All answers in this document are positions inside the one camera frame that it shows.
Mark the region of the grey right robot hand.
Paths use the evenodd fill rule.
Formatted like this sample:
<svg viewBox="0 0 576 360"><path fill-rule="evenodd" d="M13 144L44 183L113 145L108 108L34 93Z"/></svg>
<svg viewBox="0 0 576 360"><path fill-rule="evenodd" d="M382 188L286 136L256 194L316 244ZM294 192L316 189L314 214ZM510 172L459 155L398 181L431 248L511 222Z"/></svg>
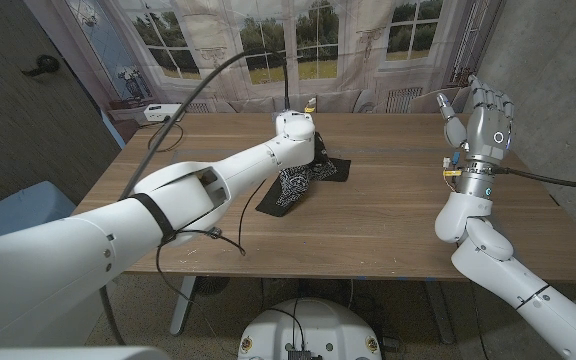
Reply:
<svg viewBox="0 0 576 360"><path fill-rule="evenodd" d="M457 192L489 200L494 184L493 168L501 164L509 151L514 118L514 103L502 91L495 90L476 76L470 75L474 110L464 126L448 98L436 96L445 120L444 136L453 147L466 151L466 166Z"/></svg>

